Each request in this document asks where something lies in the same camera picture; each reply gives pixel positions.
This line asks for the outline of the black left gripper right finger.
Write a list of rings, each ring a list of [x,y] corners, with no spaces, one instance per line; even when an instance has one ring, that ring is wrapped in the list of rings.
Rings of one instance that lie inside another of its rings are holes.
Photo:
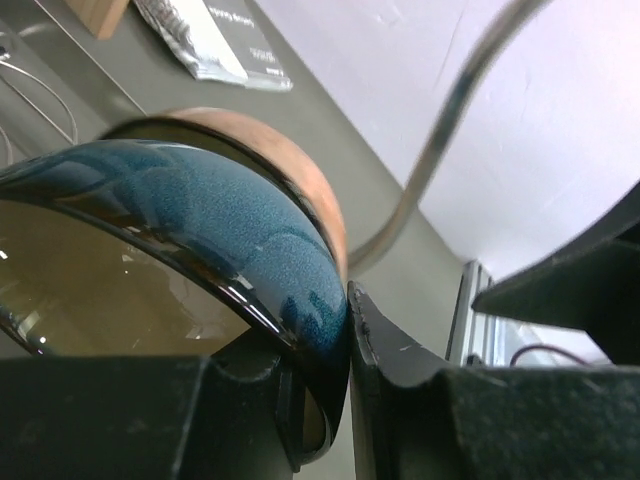
[[[635,368],[487,368],[438,357],[347,288],[360,479],[635,479]]]

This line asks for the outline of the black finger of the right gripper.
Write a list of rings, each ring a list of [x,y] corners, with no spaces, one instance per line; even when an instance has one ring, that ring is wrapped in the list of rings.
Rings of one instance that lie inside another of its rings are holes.
[[[639,364],[639,187],[539,263],[479,293],[472,308],[586,332],[618,365]]]

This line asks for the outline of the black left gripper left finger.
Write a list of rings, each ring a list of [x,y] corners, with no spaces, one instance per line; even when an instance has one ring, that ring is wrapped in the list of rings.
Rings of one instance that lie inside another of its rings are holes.
[[[211,356],[1,363],[5,479],[290,479],[302,409],[255,332]]]

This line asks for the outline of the small teal blue bowl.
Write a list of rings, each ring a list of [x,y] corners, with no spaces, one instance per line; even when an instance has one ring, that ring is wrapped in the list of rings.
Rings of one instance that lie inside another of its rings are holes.
[[[306,395],[302,459],[335,440],[347,300],[302,209],[238,158],[102,140],[1,172],[1,328],[37,355],[215,355],[255,331]]]

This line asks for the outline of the pink speckled bowl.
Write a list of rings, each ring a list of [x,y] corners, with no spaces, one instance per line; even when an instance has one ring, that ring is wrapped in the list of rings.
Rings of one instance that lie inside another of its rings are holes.
[[[178,142],[250,168],[294,201],[329,248],[341,279],[348,278],[346,227],[334,191],[316,163],[269,125],[230,110],[194,107],[126,120],[100,137]]]

